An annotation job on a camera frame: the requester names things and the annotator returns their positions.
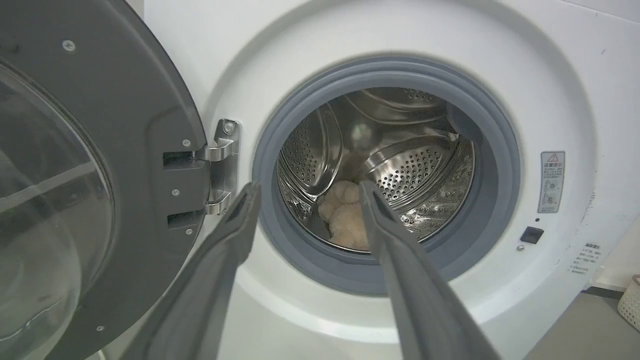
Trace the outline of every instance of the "washing machine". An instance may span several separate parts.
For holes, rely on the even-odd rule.
[[[253,247],[209,359],[402,358],[380,265],[321,214],[341,181],[376,184],[505,359],[640,213],[636,4],[145,0],[143,18],[120,0],[0,13],[9,358],[105,347],[251,181]]]

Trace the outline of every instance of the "white basket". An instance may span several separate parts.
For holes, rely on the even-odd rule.
[[[618,312],[640,331],[640,275],[632,277],[631,285],[618,303]]]

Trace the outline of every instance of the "metal hinge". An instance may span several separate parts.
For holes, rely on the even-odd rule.
[[[240,123],[222,119],[216,127],[213,145],[195,151],[196,159],[211,162],[208,215],[222,214],[236,197]]]

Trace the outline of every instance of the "beige plush toy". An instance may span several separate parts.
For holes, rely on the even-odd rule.
[[[369,250],[359,200],[357,184],[338,181],[319,199],[318,213],[329,224],[332,243],[356,250]]]

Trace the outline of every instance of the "warning label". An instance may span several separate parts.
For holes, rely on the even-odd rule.
[[[538,213],[557,213],[564,182],[564,151],[545,151],[541,154],[542,182]]]
[[[586,243],[580,250],[578,256],[569,265],[567,271],[578,275],[587,275],[589,270],[595,266],[602,252],[600,246],[594,243]]]

